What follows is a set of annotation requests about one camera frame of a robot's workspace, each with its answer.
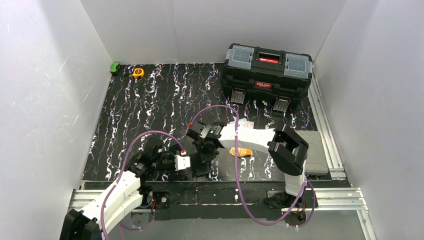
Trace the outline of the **orange object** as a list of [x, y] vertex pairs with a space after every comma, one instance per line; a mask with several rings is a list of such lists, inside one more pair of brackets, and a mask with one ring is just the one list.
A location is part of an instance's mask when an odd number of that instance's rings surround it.
[[248, 148], [231, 147], [230, 150], [229, 150], [229, 154], [234, 156], [234, 157], [237, 155], [238, 157], [243, 158], [243, 157], [252, 156], [253, 151], [251, 149], [248, 149]]

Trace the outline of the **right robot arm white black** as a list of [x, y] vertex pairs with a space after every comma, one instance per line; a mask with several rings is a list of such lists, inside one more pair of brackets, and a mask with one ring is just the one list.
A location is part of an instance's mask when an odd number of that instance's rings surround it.
[[244, 148], [268, 154], [284, 173], [285, 193], [297, 196], [305, 182], [305, 161], [309, 144], [295, 130], [279, 125], [277, 128], [254, 129], [235, 123], [215, 122], [212, 125], [194, 122], [186, 135], [200, 154], [203, 163], [211, 162], [219, 148]]

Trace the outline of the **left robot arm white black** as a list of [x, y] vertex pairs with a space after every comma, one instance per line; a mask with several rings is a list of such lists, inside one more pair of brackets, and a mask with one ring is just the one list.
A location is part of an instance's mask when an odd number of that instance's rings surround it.
[[71, 209], [64, 217], [61, 240], [107, 240], [109, 232], [147, 195], [144, 184], [161, 168], [174, 170], [175, 158], [185, 151], [180, 142], [170, 147], [145, 145], [127, 159], [124, 169], [100, 195], [80, 210]]

